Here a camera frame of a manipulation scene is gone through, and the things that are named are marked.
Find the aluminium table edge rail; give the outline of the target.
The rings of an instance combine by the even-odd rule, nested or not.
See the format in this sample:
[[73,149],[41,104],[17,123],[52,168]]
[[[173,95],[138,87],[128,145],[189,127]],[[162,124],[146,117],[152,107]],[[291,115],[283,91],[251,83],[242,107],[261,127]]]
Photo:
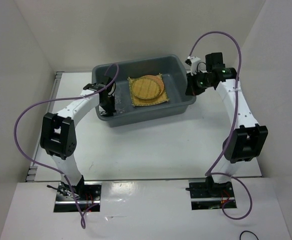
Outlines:
[[[64,71],[57,71],[55,74],[55,79],[53,82],[53,87],[49,96],[49,100],[52,99],[56,99],[57,98],[57,93],[59,90],[59,86],[60,86],[60,82],[62,79]],[[55,105],[55,102],[48,102],[46,103],[46,110],[44,112],[44,114],[40,117],[40,124],[41,124],[41,128],[40,128],[40,133],[39,133],[39,137],[38,137],[38,143],[36,146],[36,150],[33,154],[33,159],[36,162],[31,163],[28,173],[27,173],[27,177],[26,177],[26,182],[30,182],[30,183],[34,183],[34,182],[52,182],[53,180],[40,180],[39,178],[39,171],[42,170],[47,170],[48,172],[52,172],[53,174],[57,174],[57,181],[60,179],[60,174],[58,172],[55,172],[49,168],[46,168],[44,166],[41,166],[37,163],[42,163],[44,165],[48,165],[51,166],[53,168],[56,168],[54,161],[52,160],[51,156],[49,154],[46,153],[46,150],[44,148],[41,147],[41,136],[42,136],[42,129],[44,126],[44,116],[47,113],[52,113],[53,112],[53,108]]]

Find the clear glass bowl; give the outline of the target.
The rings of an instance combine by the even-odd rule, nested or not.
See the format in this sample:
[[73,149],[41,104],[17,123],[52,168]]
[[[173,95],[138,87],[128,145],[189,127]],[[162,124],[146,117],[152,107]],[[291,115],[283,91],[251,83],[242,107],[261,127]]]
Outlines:
[[129,110],[130,105],[123,101],[115,102],[115,113],[114,116],[119,116],[122,114],[126,114]]

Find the square bamboo mat tray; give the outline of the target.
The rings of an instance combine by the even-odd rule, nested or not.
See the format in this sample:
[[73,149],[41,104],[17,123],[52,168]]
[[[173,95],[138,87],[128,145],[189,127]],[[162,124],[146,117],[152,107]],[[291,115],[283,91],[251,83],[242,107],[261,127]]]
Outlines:
[[162,93],[162,95],[158,96],[155,99],[142,100],[142,99],[136,98],[135,96],[132,95],[132,92],[131,92],[130,79],[133,79],[133,78],[131,78],[131,77],[128,78],[128,85],[129,85],[132,106],[134,106],[134,107],[148,107],[148,106],[154,106],[154,105],[162,104],[162,103],[169,101],[168,95],[166,93],[166,89],[164,89],[164,92]]

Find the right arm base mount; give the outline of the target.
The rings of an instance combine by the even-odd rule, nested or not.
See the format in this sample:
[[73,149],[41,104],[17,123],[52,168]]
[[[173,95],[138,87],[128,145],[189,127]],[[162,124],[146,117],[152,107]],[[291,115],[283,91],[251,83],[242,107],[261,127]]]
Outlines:
[[237,208],[232,183],[215,183],[213,178],[206,177],[189,180],[185,188],[190,193],[192,210],[219,210]]

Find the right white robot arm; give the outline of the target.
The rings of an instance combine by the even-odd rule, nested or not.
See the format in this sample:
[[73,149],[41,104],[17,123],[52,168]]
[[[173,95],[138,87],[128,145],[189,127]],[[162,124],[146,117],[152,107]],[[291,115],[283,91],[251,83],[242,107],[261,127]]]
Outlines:
[[230,177],[245,164],[260,155],[268,129],[255,119],[242,93],[236,69],[227,68],[223,55],[214,52],[205,57],[205,71],[199,69],[201,59],[189,56],[186,64],[186,95],[198,96],[208,88],[213,88],[221,97],[229,119],[231,129],[229,136],[222,144],[221,157],[208,170],[203,187],[190,186],[191,196],[221,197],[229,192]]

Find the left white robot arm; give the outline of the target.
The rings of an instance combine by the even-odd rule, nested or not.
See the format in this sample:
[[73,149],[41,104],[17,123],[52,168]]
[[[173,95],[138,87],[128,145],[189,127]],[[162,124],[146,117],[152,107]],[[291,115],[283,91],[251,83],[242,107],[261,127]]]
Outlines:
[[77,146],[76,126],[96,107],[101,107],[107,115],[112,116],[116,112],[115,89],[113,79],[104,76],[100,83],[87,84],[79,99],[72,101],[57,113],[48,112],[43,117],[40,146],[62,172],[63,190],[74,200],[81,199],[87,191],[84,177],[79,172],[74,157]]

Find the grey plastic bin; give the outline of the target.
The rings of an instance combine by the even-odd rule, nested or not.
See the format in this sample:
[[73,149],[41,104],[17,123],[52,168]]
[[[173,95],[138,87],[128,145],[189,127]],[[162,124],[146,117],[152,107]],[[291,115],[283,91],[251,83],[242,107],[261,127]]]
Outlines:
[[[179,115],[196,101],[195,96],[185,95],[187,87],[186,69],[176,55],[122,61],[118,63],[118,66],[119,74],[115,79],[115,102],[126,102],[130,107],[125,114],[109,117],[101,116],[101,109],[96,107],[98,119],[106,122],[110,127]],[[157,74],[162,74],[169,101],[153,106],[132,106],[128,78],[135,79],[145,75]]]

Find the round orange woven tray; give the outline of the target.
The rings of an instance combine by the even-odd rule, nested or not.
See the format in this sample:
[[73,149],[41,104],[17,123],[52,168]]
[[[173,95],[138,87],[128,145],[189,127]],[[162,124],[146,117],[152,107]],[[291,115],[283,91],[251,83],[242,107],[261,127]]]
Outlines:
[[159,92],[159,96],[162,95],[162,93],[164,92],[165,86],[164,86],[164,82],[161,78],[161,75],[150,75],[150,77],[159,85],[160,88],[160,92]]

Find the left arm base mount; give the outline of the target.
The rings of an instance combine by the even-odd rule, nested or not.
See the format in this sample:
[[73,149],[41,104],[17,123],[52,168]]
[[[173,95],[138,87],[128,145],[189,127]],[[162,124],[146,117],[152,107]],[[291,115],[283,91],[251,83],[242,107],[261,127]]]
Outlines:
[[54,212],[73,213],[78,212],[74,199],[77,199],[81,211],[99,212],[102,183],[98,181],[86,181],[85,192],[79,196],[77,193],[72,195],[71,191],[63,188],[61,183],[57,187],[47,185],[48,188],[56,191]]

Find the round green-rimmed bamboo tray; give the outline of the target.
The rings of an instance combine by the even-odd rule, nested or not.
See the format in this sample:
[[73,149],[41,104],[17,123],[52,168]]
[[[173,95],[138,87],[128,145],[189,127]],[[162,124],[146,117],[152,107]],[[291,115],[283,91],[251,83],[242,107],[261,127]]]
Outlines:
[[162,84],[156,76],[131,78],[132,95],[141,100],[152,100],[162,93]]

